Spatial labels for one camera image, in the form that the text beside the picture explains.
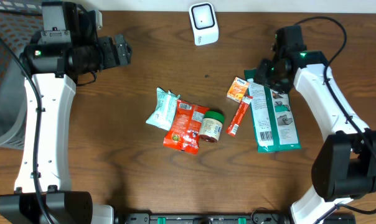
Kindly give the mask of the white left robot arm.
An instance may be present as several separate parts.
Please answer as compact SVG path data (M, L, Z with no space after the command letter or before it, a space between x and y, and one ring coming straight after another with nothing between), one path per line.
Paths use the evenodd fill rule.
M24 153L12 194L0 195L0 214L11 223L116 223L111 205L95 204L72 190L68 131L80 75L128 65L132 49L123 37L44 32L28 44L19 63L26 76Z

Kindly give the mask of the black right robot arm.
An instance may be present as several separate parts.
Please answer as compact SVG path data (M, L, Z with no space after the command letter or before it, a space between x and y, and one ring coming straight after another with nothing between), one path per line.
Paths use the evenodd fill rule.
M263 59L253 81L305 99L321 130L324 144L311 169L312 187L290 208L291 223L322 223L351 201L376 192L376 131L350 107L333 79L330 62L320 51L296 51Z

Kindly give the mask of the orange snack packet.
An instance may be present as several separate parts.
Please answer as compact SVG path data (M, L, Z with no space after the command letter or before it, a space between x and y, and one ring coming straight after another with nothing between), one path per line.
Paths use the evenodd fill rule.
M199 131L209 108L177 100L173 124L163 140L163 146L196 155L199 151Z

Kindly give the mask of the green lid spice jar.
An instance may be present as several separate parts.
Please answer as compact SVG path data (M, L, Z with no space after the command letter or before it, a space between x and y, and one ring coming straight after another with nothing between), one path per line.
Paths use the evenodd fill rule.
M218 142L225 117L216 111L207 111L202 119L199 137L207 142Z

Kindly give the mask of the red sachet stick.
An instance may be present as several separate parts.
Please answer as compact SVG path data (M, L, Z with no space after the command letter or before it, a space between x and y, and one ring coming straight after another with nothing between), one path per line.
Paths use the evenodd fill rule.
M251 101L253 100L252 96L244 96L240 102L240 105L237 109L237 112L235 113L235 116L232 119L232 122L227 128L227 134L235 137L237 130L240 126L240 123L242 122L242 119L249 108L249 105L251 104Z

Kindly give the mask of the small orange box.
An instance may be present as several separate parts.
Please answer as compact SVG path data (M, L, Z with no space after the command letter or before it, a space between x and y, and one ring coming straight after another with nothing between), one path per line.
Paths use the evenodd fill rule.
M240 103L249 87L249 83L246 80L235 77L227 92L227 98Z

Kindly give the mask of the green product pouch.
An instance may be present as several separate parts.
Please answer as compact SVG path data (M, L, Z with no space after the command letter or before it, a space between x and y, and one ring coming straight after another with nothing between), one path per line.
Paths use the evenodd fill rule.
M254 82L256 70L245 70L255 139L259 153L301 149L289 96Z

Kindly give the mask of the mint green wipes pack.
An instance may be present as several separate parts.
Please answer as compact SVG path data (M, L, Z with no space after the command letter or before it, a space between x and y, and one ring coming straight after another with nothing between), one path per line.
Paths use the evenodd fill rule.
M171 91L164 91L162 88L157 88L156 93L156 109L146 120L146 124L169 131L176 114L177 101L181 96L175 95Z

